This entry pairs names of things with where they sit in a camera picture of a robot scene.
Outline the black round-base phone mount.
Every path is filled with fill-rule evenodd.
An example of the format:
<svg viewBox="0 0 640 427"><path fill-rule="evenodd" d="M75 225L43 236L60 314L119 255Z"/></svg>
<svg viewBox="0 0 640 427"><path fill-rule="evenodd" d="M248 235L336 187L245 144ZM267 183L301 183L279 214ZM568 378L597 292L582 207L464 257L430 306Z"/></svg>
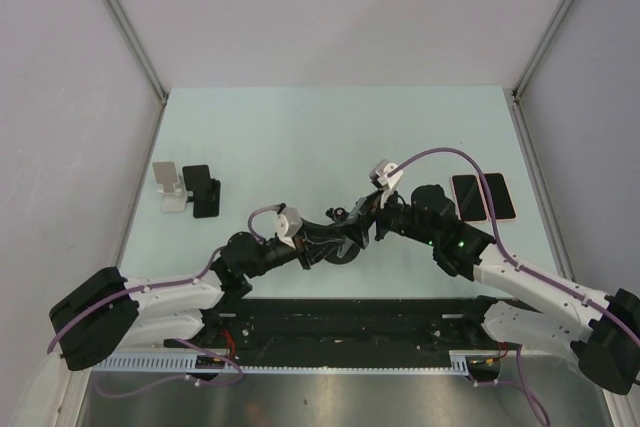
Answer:
<svg viewBox="0 0 640 427"><path fill-rule="evenodd" d="M321 236L332 242L333 250L325 260L332 265L346 265L354 261L362 250L361 229L350 220L350 213L344 207L329 208L326 215L332 223L322 228Z"/></svg>

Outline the pink phone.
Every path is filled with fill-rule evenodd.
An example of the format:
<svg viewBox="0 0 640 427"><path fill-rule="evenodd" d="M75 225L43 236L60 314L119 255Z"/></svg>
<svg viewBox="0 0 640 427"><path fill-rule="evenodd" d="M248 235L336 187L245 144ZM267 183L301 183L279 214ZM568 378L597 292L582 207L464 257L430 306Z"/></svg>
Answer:
<svg viewBox="0 0 640 427"><path fill-rule="evenodd" d="M500 221L516 218L516 210L506 179L502 173L486 173L485 178L491 192L495 217Z"/></svg>
<svg viewBox="0 0 640 427"><path fill-rule="evenodd" d="M484 222L487 212L475 175L454 175L451 184L458 215L464 222Z"/></svg>

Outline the black phone stand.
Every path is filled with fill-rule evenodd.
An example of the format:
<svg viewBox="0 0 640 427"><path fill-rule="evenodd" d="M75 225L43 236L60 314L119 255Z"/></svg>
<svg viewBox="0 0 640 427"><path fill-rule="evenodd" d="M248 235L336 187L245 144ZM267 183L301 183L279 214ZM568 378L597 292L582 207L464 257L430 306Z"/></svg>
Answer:
<svg viewBox="0 0 640 427"><path fill-rule="evenodd" d="M193 204L196 219L215 218L220 213L221 182L211 176L209 166L189 165L182 168L187 201Z"/></svg>

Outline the white silver phone stand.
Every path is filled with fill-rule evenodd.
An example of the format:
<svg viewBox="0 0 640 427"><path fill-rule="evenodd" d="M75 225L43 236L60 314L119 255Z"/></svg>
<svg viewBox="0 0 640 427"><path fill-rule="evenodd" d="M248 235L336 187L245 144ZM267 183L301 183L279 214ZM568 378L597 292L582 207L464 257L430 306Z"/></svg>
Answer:
<svg viewBox="0 0 640 427"><path fill-rule="evenodd" d="M151 164L163 213L181 213L186 209L188 191L182 175L172 161Z"/></svg>

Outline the white phone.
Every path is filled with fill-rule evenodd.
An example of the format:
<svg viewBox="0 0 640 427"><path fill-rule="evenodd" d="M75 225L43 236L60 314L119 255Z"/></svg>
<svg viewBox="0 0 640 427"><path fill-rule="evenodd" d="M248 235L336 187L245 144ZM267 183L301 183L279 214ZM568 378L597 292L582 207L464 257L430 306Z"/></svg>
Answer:
<svg viewBox="0 0 640 427"><path fill-rule="evenodd" d="M341 264L354 260L361 250L361 236L349 233L345 236L343 244L336 251L336 258Z"/></svg>

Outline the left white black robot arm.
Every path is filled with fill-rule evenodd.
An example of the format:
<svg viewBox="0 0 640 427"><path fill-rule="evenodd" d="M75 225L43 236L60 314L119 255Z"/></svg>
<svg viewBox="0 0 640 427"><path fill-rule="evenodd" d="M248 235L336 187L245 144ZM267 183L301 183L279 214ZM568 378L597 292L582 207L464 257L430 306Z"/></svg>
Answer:
<svg viewBox="0 0 640 427"><path fill-rule="evenodd" d="M326 261L351 262L363 249L354 227L321 225L280 215L274 236L254 228L232 235L201 271L162 279L124 276L118 267L99 270L49 312L54 336L47 349L61 350L71 371L94 367L116 350L173 340L207 347L221 334L209 314L252 289L250 279L297 262L305 270Z"/></svg>

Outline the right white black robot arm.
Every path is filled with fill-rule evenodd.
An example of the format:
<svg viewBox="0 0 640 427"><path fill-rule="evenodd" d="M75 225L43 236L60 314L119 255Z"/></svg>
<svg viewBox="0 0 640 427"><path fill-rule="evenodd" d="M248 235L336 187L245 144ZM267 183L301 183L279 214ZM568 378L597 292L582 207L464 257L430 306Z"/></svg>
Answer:
<svg viewBox="0 0 640 427"><path fill-rule="evenodd" d="M408 202L398 193L376 191L339 220L363 233L371 228L431 247L446 274L498 289L524 304L484 300L461 323L473 348L491 341L520 344L575 364L597 386L626 395L639 381L639 298L620 288L610 294L546 272L509 253L498 239L460 220L439 185L416 188Z"/></svg>

